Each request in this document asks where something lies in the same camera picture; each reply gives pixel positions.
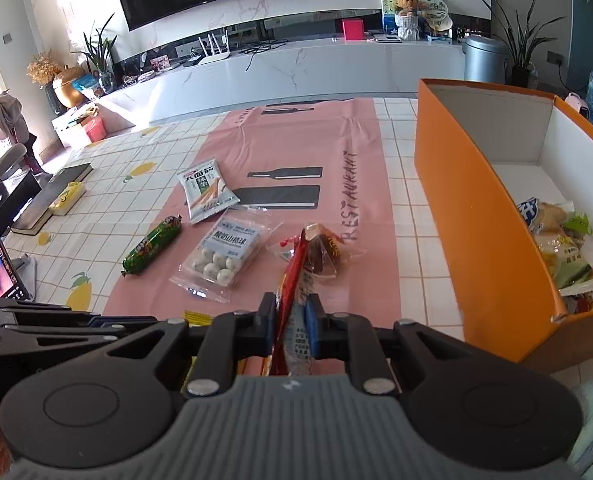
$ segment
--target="teddy bear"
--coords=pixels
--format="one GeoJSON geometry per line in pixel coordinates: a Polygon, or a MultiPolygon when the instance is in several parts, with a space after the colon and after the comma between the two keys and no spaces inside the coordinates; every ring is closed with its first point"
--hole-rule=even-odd
{"type": "Polygon", "coordinates": [[[400,16],[412,16],[419,6],[419,0],[397,0],[395,11],[400,16]]]}

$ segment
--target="golden pot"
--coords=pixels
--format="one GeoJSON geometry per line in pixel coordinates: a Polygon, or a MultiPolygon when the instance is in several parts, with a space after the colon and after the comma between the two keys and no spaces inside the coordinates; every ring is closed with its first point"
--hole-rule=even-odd
{"type": "Polygon", "coordinates": [[[52,88],[54,88],[54,93],[64,106],[74,108],[86,101],[85,96],[72,86],[72,81],[84,75],[85,70],[83,68],[73,66],[55,76],[54,81],[52,81],[52,88]]]}

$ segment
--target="blue label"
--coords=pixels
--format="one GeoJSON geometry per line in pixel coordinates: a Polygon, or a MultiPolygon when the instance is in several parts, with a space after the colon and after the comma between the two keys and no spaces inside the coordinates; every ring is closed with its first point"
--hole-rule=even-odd
{"type": "Polygon", "coordinates": [[[517,205],[517,209],[523,219],[528,224],[528,227],[532,224],[532,220],[534,220],[539,212],[539,201],[536,198],[531,198],[526,202],[521,202],[517,205]]]}

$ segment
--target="dried flower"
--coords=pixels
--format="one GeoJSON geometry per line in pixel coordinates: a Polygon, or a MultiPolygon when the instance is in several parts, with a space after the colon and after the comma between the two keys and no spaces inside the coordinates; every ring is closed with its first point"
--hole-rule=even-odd
{"type": "Polygon", "coordinates": [[[32,78],[33,83],[46,85],[54,79],[54,76],[63,72],[63,66],[55,59],[55,54],[52,50],[49,52],[42,52],[35,56],[32,62],[28,65],[28,75],[32,78]]]}

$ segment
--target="white candy ball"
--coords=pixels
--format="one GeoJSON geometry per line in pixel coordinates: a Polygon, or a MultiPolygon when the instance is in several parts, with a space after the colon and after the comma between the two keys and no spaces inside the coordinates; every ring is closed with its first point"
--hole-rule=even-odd
{"type": "Polygon", "coordinates": [[[225,261],[225,268],[230,269],[232,272],[237,272],[237,270],[241,269],[241,260],[239,258],[229,257],[225,261]]]}
{"type": "Polygon", "coordinates": [[[216,264],[207,264],[203,268],[203,275],[208,279],[214,281],[218,275],[219,268],[216,264]]]}
{"type": "Polygon", "coordinates": [[[220,285],[229,285],[234,278],[234,273],[230,269],[221,269],[218,272],[218,276],[216,280],[219,282],[220,285]]]}
{"type": "Polygon", "coordinates": [[[206,259],[203,256],[199,256],[190,264],[190,269],[196,270],[196,272],[203,272],[207,263],[208,262],[206,262],[206,259]]]}
{"type": "Polygon", "coordinates": [[[223,254],[214,253],[212,256],[212,261],[218,265],[219,269],[225,269],[225,261],[227,258],[223,254]]]}
{"type": "Polygon", "coordinates": [[[214,256],[214,251],[211,251],[210,249],[202,249],[201,254],[203,254],[203,257],[206,259],[206,262],[211,262],[212,256],[214,256]]]}

